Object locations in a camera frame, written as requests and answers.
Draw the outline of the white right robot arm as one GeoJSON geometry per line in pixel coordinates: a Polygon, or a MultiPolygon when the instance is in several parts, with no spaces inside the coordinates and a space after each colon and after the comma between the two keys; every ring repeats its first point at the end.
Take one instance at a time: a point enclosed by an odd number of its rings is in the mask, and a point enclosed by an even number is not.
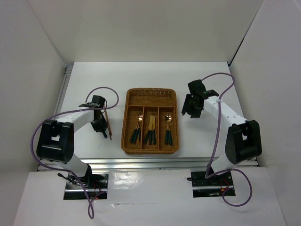
{"type": "Polygon", "coordinates": [[[190,93],[182,108],[182,115],[187,113],[191,118],[200,118],[202,111],[206,111],[218,121],[214,149],[205,173],[211,185],[217,184],[222,174],[237,164],[262,154],[259,123],[240,116],[222,101],[222,96],[232,86],[234,83],[218,94],[215,90],[206,90],[202,80],[192,81],[188,83],[190,93]],[[214,160],[221,127],[227,130],[224,153],[214,160]]]}

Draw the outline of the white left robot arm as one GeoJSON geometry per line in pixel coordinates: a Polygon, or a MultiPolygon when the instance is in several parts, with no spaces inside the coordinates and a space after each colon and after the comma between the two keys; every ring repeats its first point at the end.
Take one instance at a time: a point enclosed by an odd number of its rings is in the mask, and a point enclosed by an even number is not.
{"type": "Polygon", "coordinates": [[[95,132],[102,133],[107,138],[108,122],[100,110],[106,106],[104,97],[94,95],[91,102],[79,106],[78,112],[69,113],[58,120],[45,120],[40,131],[37,156],[57,162],[64,170],[76,174],[76,182],[81,187],[90,187],[97,176],[92,174],[88,164],[75,155],[74,133],[90,123],[95,132]]]}

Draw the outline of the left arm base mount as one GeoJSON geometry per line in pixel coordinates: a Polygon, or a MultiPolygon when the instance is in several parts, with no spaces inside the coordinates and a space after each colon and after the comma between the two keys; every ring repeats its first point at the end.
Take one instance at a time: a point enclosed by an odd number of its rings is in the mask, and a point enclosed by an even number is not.
{"type": "MultiPolygon", "coordinates": [[[[63,176],[61,173],[57,174],[59,177],[64,178],[67,182],[65,185],[65,192],[63,199],[64,200],[84,200],[86,196],[80,183],[73,175],[68,175],[67,177],[63,176]]],[[[109,175],[96,174],[94,179],[91,182],[83,182],[83,186],[86,189],[88,197],[90,199],[105,200],[107,199],[107,188],[108,188],[108,179],[109,175]]]]}

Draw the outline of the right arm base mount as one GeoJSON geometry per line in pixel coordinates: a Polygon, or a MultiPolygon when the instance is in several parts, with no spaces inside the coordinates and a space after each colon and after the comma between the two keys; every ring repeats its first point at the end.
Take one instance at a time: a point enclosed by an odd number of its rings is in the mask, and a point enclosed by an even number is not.
{"type": "Polygon", "coordinates": [[[186,180],[192,184],[194,198],[221,197],[223,192],[224,196],[236,195],[230,172],[209,179],[205,179],[204,171],[191,172],[186,180]]]}

